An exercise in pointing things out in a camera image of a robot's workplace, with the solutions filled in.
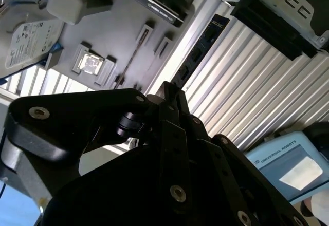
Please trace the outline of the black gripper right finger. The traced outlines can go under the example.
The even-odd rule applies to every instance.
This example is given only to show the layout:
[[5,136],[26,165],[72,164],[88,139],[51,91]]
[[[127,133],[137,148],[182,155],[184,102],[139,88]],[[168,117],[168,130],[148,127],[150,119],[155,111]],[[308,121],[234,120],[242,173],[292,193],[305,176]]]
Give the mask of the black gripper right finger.
[[190,114],[185,93],[174,87],[180,123],[187,134],[192,176],[207,222],[220,225],[305,225],[306,221],[224,135],[209,137]]

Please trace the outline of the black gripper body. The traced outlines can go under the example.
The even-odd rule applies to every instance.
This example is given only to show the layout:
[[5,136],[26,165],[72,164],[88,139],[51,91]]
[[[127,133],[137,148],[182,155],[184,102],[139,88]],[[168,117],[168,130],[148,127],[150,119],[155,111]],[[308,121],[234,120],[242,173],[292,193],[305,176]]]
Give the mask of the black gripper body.
[[43,225],[231,225],[209,170],[186,147],[137,147],[65,185]]

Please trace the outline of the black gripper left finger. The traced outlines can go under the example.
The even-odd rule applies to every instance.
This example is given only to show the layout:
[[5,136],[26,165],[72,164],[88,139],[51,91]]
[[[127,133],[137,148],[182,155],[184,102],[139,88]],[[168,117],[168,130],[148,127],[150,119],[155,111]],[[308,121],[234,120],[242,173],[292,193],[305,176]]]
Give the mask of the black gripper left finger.
[[15,100],[7,115],[7,166],[35,202],[48,207],[65,185],[83,176],[83,154],[128,138],[141,146],[187,147],[173,83],[156,95],[115,89]]

